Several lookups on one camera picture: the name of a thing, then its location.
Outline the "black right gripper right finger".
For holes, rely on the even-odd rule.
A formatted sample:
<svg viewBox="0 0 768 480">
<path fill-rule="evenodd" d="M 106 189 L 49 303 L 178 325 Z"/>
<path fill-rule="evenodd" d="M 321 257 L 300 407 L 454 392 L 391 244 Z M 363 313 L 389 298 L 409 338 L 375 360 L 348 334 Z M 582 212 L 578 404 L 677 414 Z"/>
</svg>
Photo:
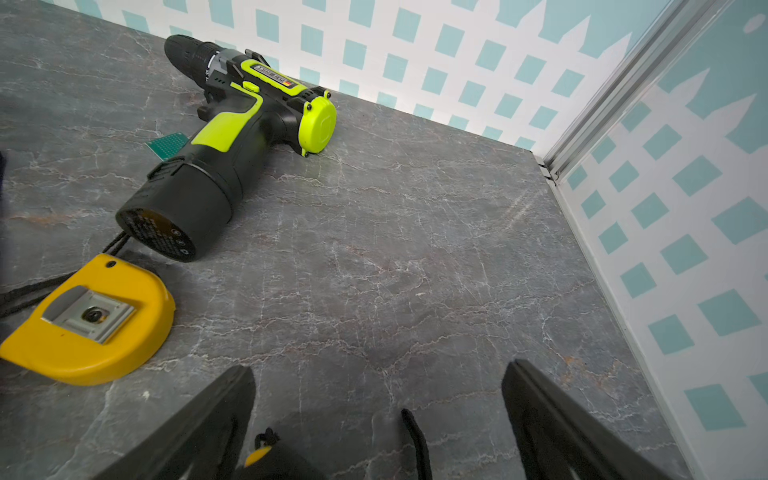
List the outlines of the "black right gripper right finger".
<svg viewBox="0 0 768 480">
<path fill-rule="evenodd" d="M 506 368 L 502 396 L 528 479 L 667 479 L 527 360 Z"/>
</svg>

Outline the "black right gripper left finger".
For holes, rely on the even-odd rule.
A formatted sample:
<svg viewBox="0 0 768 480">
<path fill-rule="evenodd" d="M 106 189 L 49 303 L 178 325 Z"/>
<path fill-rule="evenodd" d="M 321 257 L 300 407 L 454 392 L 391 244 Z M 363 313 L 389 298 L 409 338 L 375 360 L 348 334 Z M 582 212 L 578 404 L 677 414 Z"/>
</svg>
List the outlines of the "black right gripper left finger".
<svg viewBox="0 0 768 480">
<path fill-rule="evenodd" d="M 256 393 L 249 367 L 227 369 L 98 479 L 232 479 Z"/>
</svg>

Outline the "yellow black 3m tape measure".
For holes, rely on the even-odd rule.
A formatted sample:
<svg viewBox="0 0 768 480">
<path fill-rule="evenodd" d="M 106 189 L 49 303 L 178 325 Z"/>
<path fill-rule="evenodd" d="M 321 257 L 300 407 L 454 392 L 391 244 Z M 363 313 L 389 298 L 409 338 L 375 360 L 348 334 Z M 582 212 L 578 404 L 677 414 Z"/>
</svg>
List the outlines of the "yellow black 3m tape measure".
<svg viewBox="0 0 768 480">
<path fill-rule="evenodd" d="M 428 445 L 413 413 L 401 410 L 401 418 L 414 444 L 417 477 L 432 479 Z M 323 480 L 326 476 L 295 450 L 283 444 L 277 433 L 268 428 L 256 437 L 257 449 L 251 453 L 244 466 L 234 474 L 234 479 L 285 479 Z"/>
</svg>

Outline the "yellow tape measure metal clip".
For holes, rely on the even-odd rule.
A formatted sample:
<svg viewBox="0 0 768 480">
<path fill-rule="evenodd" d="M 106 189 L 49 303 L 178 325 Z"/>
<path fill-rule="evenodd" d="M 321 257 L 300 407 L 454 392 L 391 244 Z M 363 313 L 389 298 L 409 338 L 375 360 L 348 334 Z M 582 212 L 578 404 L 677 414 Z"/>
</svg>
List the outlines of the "yellow tape measure metal clip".
<svg viewBox="0 0 768 480">
<path fill-rule="evenodd" d="M 154 273 L 119 258 L 117 235 L 77 271 L 1 296 L 1 315 L 33 311 L 1 344 L 1 357 L 50 379 L 93 386 L 138 369 L 166 341 L 175 301 Z"/>
</svg>

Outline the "small green circuit board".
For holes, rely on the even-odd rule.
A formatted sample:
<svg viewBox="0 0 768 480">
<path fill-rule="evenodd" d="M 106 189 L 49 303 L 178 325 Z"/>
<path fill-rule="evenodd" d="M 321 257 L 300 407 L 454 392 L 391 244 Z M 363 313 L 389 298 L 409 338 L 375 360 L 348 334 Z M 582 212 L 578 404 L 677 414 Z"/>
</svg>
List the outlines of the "small green circuit board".
<svg viewBox="0 0 768 480">
<path fill-rule="evenodd" d="M 151 140 L 146 143 L 146 146 L 161 161 L 167 161 L 177 155 L 187 142 L 188 137 L 186 135 L 176 132 Z"/>
</svg>

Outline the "green black cordless drill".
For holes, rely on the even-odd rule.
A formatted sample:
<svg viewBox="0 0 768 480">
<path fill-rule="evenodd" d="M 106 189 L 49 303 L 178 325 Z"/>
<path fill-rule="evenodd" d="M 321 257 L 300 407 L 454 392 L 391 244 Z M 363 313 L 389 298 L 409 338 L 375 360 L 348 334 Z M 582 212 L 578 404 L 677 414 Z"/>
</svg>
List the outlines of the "green black cordless drill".
<svg viewBox="0 0 768 480">
<path fill-rule="evenodd" d="M 329 90 L 280 73 L 252 50 L 175 34 L 164 51 L 202 88 L 206 102 L 198 116 L 205 124 L 148 174 L 116 221 L 155 252 L 191 262 L 217 242 L 266 166 L 270 148 L 286 144 L 303 157 L 321 152 L 337 111 Z"/>
</svg>

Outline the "aluminium corner frame post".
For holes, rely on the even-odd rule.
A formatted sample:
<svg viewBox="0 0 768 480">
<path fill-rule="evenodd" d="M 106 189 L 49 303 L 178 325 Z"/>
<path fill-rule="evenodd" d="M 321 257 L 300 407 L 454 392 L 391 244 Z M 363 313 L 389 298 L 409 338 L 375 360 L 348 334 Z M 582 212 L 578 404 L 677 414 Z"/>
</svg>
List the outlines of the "aluminium corner frame post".
<svg viewBox="0 0 768 480">
<path fill-rule="evenodd" d="M 565 133 L 537 158 L 545 178 L 556 183 L 567 174 L 729 5 L 725 0 L 669 2 Z"/>
</svg>

